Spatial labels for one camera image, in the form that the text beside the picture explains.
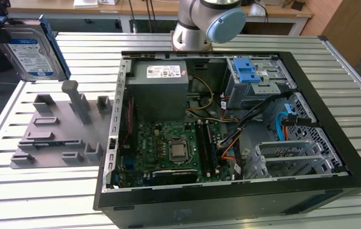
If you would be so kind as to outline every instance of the white box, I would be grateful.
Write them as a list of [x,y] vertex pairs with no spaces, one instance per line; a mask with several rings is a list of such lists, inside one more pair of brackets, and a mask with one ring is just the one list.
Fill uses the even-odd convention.
[[116,5],[119,0],[99,0],[100,4]]
[[98,8],[99,7],[99,1],[98,0],[74,0],[74,8],[82,9],[82,8]]
[[285,3],[285,0],[263,0],[261,3],[265,3],[265,5],[272,5],[272,6],[283,6]]

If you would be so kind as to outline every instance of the green motherboard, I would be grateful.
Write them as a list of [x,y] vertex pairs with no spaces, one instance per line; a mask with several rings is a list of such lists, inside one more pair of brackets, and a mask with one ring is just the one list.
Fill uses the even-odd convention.
[[[139,125],[136,155],[127,155],[123,158],[128,187],[150,186],[150,173],[159,170],[196,170],[196,183],[231,179],[228,163],[219,162],[216,172],[212,174],[201,170],[201,147],[196,125],[199,124],[193,122]],[[211,140],[216,144],[221,139],[219,123],[209,122],[207,126],[211,129]]]

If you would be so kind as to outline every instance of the motherboard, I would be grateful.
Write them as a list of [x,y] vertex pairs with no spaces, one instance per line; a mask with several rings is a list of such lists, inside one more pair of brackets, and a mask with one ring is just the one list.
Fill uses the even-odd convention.
[[144,123],[138,130],[136,154],[123,157],[127,187],[231,179],[216,152],[217,122]]

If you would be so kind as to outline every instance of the power supply label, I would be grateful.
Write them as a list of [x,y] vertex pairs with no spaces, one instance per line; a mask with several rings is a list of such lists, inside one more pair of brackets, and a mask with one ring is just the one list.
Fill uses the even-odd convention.
[[179,65],[154,65],[147,68],[147,78],[176,78],[180,75]]
[[47,57],[40,54],[40,45],[35,39],[11,39],[10,48],[26,72],[35,76],[54,74]]

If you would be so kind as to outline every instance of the cpu socket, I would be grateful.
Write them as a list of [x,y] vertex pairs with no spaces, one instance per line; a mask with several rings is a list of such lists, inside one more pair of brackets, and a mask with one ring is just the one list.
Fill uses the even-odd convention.
[[186,138],[172,138],[168,140],[170,160],[180,165],[188,161],[188,140]]

